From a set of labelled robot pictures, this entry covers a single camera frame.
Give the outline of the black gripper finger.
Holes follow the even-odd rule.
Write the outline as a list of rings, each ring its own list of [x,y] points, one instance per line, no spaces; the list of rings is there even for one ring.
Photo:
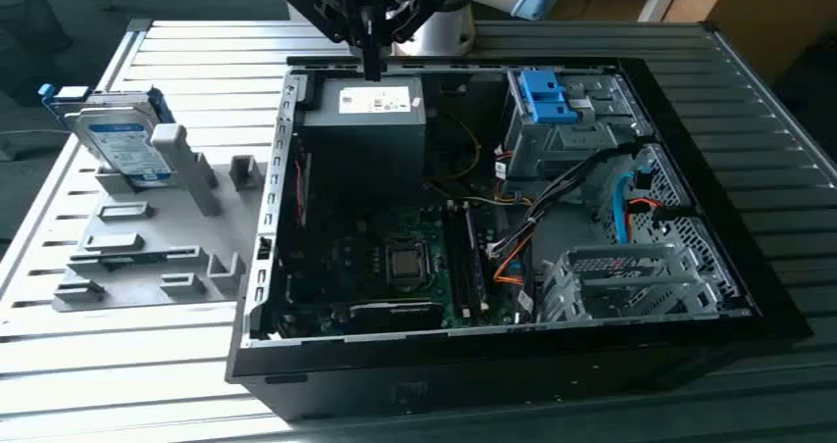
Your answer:
[[[403,43],[440,9],[446,0],[411,0],[400,4],[395,15],[387,17],[398,5],[395,0],[371,2],[371,80],[379,81],[387,69],[382,53],[394,43]]]
[[[362,61],[362,72],[371,80],[371,7],[346,11],[335,0],[286,0],[335,43],[346,42]]]

